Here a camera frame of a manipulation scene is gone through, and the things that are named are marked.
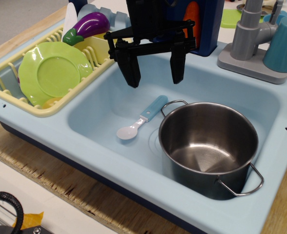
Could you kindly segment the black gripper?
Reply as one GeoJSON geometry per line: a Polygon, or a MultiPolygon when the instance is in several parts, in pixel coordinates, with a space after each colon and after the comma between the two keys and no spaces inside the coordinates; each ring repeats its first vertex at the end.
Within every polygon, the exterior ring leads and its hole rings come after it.
{"type": "Polygon", "coordinates": [[[184,78],[185,53],[196,48],[193,35],[195,22],[169,20],[169,8],[177,0],[127,0],[131,26],[104,38],[109,44],[109,55],[118,63],[126,83],[137,88],[141,73],[138,56],[171,52],[170,67],[174,84],[184,78]]]}

